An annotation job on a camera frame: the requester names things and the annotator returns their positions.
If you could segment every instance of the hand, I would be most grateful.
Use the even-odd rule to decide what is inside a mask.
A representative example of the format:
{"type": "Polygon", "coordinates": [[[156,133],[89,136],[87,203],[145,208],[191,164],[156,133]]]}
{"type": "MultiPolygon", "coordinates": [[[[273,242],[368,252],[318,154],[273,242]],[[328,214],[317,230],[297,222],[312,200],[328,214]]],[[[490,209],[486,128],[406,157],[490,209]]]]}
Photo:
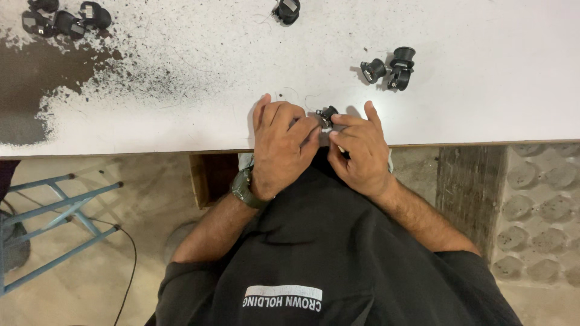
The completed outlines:
{"type": "Polygon", "coordinates": [[[383,195],[395,182],[389,173],[389,147],[371,101],[364,104],[364,111],[368,120],[352,115],[332,115],[334,124],[346,128],[330,133],[328,162],[349,187],[372,198],[383,195]],[[341,155],[338,146],[349,152],[350,160],[341,155]]]}
{"type": "Polygon", "coordinates": [[[250,191],[261,200],[274,198],[306,170],[320,146],[322,129],[303,108],[271,100],[270,94],[264,95],[253,112],[256,142],[250,191]]]}

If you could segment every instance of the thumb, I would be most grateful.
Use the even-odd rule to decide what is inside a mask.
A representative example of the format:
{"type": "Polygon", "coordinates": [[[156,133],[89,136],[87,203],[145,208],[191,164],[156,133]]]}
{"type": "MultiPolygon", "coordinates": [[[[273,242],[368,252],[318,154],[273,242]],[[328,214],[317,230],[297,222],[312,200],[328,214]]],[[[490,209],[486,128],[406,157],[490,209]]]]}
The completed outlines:
{"type": "Polygon", "coordinates": [[[300,159],[312,161],[316,152],[320,148],[320,141],[318,135],[322,127],[318,126],[310,132],[307,142],[300,148],[300,159]]]}

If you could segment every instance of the blue metal frame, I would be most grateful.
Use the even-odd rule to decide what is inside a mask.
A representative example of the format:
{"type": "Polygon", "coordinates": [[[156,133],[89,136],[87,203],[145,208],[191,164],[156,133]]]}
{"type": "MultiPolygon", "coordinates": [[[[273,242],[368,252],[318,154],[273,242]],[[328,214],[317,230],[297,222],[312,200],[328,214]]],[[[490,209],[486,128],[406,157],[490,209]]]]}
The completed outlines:
{"type": "Polygon", "coordinates": [[[74,179],[74,178],[75,178],[74,174],[68,174],[68,175],[58,176],[56,178],[50,178],[50,179],[39,180],[39,181],[35,181],[35,182],[29,182],[29,183],[25,183],[25,184],[19,184],[17,186],[13,186],[13,187],[10,187],[8,189],[8,192],[11,193],[14,191],[20,191],[23,189],[29,189],[29,188],[33,188],[33,187],[47,185],[50,188],[52,188],[52,190],[54,190],[54,192],[56,193],[57,196],[59,196],[61,201],[47,205],[47,206],[42,206],[40,208],[33,209],[32,211],[28,211],[28,212],[18,214],[18,215],[6,214],[6,216],[4,217],[2,214],[0,214],[0,216],[2,217],[0,219],[0,239],[2,239],[2,232],[3,232],[3,229],[5,226],[10,226],[10,225],[13,225],[15,223],[22,222],[22,221],[29,219],[29,218],[32,218],[34,216],[37,216],[37,215],[40,215],[40,214],[43,214],[43,213],[46,213],[49,211],[53,211],[56,208],[68,206],[68,209],[64,213],[61,213],[57,218],[50,221],[47,225],[45,225],[44,227],[42,227],[36,231],[30,232],[30,233],[25,234],[25,235],[20,236],[20,237],[10,239],[6,243],[4,243],[3,241],[0,240],[0,296],[14,290],[15,288],[21,286],[25,282],[32,280],[36,276],[39,276],[40,274],[46,272],[47,270],[55,267],[59,263],[65,261],[66,259],[68,259],[70,256],[74,255],[75,253],[80,252],[83,249],[88,248],[89,246],[101,241],[102,239],[106,238],[109,234],[118,230],[118,228],[116,226],[114,226],[105,232],[101,232],[99,229],[97,229],[97,227],[93,224],[93,222],[91,222],[90,219],[87,218],[80,211],[80,208],[81,208],[81,206],[86,204],[88,201],[93,199],[95,196],[102,194],[102,193],[106,193],[107,191],[122,187],[123,183],[117,182],[117,183],[112,184],[112,185],[107,186],[107,187],[103,187],[103,188],[100,188],[97,190],[89,191],[88,193],[85,193],[85,194],[81,194],[81,195],[78,195],[75,197],[69,197],[62,191],[62,189],[59,186],[56,185],[56,182],[63,181],[63,180],[70,180],[70,179],[74,179]],[[74,214],[74,216],[79,221],[81,221],[81,223],[84,224],[87,227],[87,229],[89,229],[95,235],[95,237],[92,238],[91,240],[81,244],[80,246],[74,248],[73,250],[65,253],[61,257],[58,257],[57,259],[45,264],[44,266],[33,270],[32,272],[26,274],[25,276],[22,276],[18,280],[4,286],[4,273],[3,273],[3,271],[4,271],[4,257],[3,257],[4,249],[9,248],[11,246],[14,246],[16,244],[19,244],[21,242],[30,240],[31,238],[33,238],[39,234],[42,234],[48,230],[54,229],[57,226],[61,226],[63,224],[68,223],[70,221],[70,219],[67,219],[67,217],[70,216],[71,214],[74,214]]]}

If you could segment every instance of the wrist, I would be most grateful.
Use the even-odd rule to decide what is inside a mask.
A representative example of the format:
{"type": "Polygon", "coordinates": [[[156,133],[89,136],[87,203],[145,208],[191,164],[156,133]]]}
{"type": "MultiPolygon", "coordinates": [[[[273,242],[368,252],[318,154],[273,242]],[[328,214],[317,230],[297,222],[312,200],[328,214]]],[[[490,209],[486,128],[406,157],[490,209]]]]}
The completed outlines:
{"type": "Polygon", "coordinates": [[[382,207],[391,209],[396,206],[396,198],[401,190],[401,184],[399,184],[397,178],[395,178],[391,173],[389,173],[385,179],[385,189],[380,194],[368,196],[368,198],[382,207]]]}
{"type": "Polygon", "coordinates": [[[278,194],[270,190],[270,187],[261,182],[261,180],[256,180],[254,173],[252,173],[252,181],[250,182],[249,189],[254,197],[262,201],[270,201],[278,194]]]}

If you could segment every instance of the green watch strap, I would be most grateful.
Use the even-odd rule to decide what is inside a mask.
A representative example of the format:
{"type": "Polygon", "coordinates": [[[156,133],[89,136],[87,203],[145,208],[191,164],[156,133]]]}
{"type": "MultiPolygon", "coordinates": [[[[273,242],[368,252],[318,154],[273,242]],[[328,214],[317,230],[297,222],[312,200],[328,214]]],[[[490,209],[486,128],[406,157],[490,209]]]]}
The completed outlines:
{"type": "Polygon", "coordinates": [[[252,181],[252,171],[251,168],[243,169],[238,172],[235,176],[234,181],[231,184],[231,192],[234,196],[238,197],[247,206],[251,208],[260,209],[264,207],[269,201],[263,201],[254,194],[249,189],[250,182],[252,181]]]}

